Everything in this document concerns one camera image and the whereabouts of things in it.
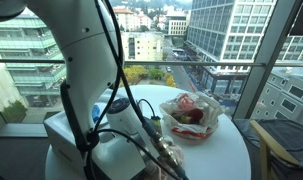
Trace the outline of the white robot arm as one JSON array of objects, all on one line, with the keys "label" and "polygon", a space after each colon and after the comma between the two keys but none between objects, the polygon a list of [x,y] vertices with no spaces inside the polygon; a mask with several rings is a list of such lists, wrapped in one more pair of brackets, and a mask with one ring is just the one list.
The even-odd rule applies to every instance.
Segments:
[{"label": "white robot arm", "polygon": [[46,180],[133,180],[154,162],[156,130],[133,98],[110,99],[107,129],[92,118],[95,103],[123,74],[119,30],[106,0],[0,0],[0,22],[26,9],[51,30],[63,54],[64,111],[44,121],[50,147]]}]

